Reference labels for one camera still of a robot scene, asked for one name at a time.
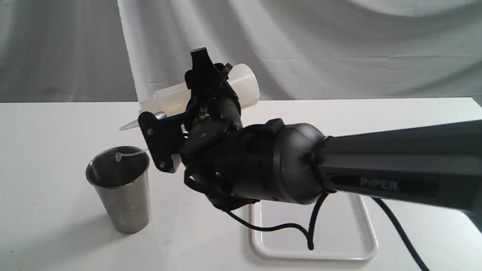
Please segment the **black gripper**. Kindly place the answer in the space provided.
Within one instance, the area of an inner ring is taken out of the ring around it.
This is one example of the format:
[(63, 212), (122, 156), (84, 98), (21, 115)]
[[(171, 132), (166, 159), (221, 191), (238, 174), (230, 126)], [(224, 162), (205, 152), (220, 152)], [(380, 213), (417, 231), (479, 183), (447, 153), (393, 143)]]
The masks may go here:
[(165, 173), (175, 173), (181, 158), (198, 158), (243, 128), (239, 98), (227, 82), (233, 66), (212, 62), (205, 47), (191, 51), (191, 60), (184, 76), (191, 92), (186, 113), (159, 119), (146, 111), (138, 117), (154, 166)]

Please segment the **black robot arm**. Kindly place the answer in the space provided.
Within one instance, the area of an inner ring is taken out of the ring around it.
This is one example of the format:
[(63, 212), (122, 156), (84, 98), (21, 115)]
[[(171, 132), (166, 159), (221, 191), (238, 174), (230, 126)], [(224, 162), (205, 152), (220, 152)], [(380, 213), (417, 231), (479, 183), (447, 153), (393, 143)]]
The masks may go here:
[(179, 92), (142, 104), (138, 125), (158, 170), (186, 167), (184, 183), (231, 211), (260, 200), (310, 204), (351, 192), (481, 215), (481, 121), (327, 137), (271, 119), (243, 126), (259, 100), (245, 64), (191, 52)]

